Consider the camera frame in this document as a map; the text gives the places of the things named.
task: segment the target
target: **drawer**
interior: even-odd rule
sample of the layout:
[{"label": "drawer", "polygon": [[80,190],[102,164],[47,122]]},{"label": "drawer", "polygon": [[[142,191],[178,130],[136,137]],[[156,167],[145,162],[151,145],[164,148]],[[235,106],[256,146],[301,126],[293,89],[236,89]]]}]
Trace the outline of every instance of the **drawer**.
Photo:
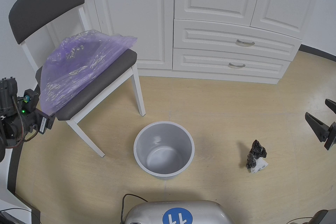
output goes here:
[{"label": "drawer", "polygon": [[249,26],[174,20],[174,48],[227,51],[292,61],[300,45],[300,39]]},{"label": "drawer", "polygon": [[282,78],[290,61],[255,55],[178,49],[173,50],[173,70]]}]

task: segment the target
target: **cabinet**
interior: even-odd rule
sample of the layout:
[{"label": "cabinet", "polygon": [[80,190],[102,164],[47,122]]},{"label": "cabinet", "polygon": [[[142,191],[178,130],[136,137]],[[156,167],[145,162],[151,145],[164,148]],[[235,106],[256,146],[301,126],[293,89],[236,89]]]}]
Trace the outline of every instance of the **cabinet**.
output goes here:
[{"label": "cabinet", "polygon": [[[315,0],[86,0],[92,28],[133,35],[140,75],[277,83]],[[49,26],[69,36],[69,11]],[[59,44],[62,38],[53,38]]]}]

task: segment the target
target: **chair leg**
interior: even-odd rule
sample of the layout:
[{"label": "chair leg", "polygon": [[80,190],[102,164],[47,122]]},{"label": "chair leg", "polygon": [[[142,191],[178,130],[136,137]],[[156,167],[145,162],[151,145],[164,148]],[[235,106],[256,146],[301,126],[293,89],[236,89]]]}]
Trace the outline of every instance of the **chair leg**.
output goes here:
[{"label": "chair leg", "polygon": [[133,85],[133,91],[134,91],[135,98],[136,98],[136,103],[138,104],[140,115],[144,116],[146,114],[146,111],[145,111],[144,100],[142,98],[140,80],[139,80],[139,75],[138,75],[138,68],[137,68],[136,63],[132,66],[132,71],[133,71],[133,75],[131,77],[132,77],[132,85]]},{"label": "chair leg", "polygon": [[82,131],[81,128],[79,128],[79,126],[73,119],[70,119],[66,122],[80,136],[80,138],[82,138],[95,152],[97,152],[99,156],[105,156],[104,152],[101,151],[94,142],[92,142],[92,140]]}]

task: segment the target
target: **gray chair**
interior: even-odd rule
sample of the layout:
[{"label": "gray chair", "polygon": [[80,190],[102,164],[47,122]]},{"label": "gray chair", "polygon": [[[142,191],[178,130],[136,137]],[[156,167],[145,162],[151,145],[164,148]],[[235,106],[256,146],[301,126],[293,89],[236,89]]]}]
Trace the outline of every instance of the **gray chair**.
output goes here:
[{"label": "gray chair", "polygon": [[[84,2],[85,0],[17,0],[13,5],[9,13],[9,23],[17,43],[22,46],[29,62],[36,71],[38,85],[40,85],[43,67],[37,67],[27,48],[25,39],[72,8],[78,9],[84,30],[90,30],[82,7]],[[137,54],[130,49],[126,50],[103,73],[56,113],[59,121],[66,121],[101,157],[105,155],[103,151],[91,141],[77,123],[129,77],[132,79],[140,115],[145,115],[136,61]]]}]

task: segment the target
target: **blue sticker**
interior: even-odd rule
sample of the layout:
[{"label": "blue sticker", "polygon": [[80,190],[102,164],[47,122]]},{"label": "blue sticker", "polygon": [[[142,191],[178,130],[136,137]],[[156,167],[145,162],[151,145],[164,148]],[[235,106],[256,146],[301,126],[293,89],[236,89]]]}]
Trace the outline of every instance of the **blue sticker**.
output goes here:
[{"label": "blue sticker", "polygon": [[163,224],[192,224],[192,214],[184,208],[169,209],[162,218]]}]

